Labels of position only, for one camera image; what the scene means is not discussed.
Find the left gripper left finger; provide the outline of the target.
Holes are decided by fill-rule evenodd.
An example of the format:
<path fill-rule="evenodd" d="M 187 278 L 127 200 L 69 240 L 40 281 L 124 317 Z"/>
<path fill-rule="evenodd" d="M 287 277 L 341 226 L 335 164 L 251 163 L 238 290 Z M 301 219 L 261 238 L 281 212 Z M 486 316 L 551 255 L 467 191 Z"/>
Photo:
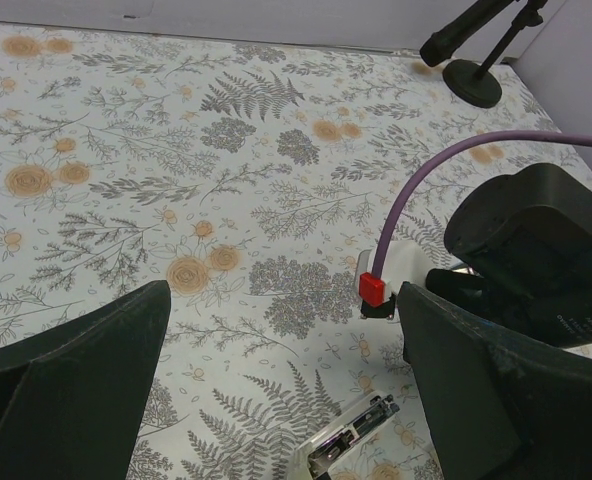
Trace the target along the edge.
<path fill-rule="evenodd" d="M 0 479 L 123 479 L 171 311 L 165 280 L 0 348 Z"/>

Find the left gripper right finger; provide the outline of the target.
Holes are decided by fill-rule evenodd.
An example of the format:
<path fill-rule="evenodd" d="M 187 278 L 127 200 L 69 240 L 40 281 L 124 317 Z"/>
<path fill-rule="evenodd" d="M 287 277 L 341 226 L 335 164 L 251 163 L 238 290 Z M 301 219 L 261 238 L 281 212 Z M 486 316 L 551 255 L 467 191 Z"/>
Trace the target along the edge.
<path fill-rule="evenodd" d="M 410 283 L 397 307 L 447 479 L 592 479 L 592 359 Z"/>

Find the beige stapler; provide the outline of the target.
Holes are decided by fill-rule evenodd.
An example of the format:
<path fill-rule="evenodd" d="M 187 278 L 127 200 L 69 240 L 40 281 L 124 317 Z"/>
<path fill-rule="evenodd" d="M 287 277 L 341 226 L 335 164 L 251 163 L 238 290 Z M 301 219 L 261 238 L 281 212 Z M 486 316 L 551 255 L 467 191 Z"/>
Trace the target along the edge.
<path fill-rule="evenodd" d="M 288 463 L 287 479 L 330 479 L 332 468 L 371 440 L 398 413 L 392 394 L 373 391 L 349 404 L 329 424 L 301 443 Z"/>

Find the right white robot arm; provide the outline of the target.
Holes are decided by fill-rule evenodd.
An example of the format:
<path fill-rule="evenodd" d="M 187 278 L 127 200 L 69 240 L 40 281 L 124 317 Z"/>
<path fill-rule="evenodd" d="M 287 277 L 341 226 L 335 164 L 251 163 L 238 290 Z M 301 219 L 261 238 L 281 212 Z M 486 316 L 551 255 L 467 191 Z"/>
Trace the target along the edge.
<path fill-rule="evenodd" d="M 446 250 L 472 273 L 433 269 L 426 288 L 543 343 L 592 343 L 592 191 L 538 163 L 494 177 L 457 208 Z"/>

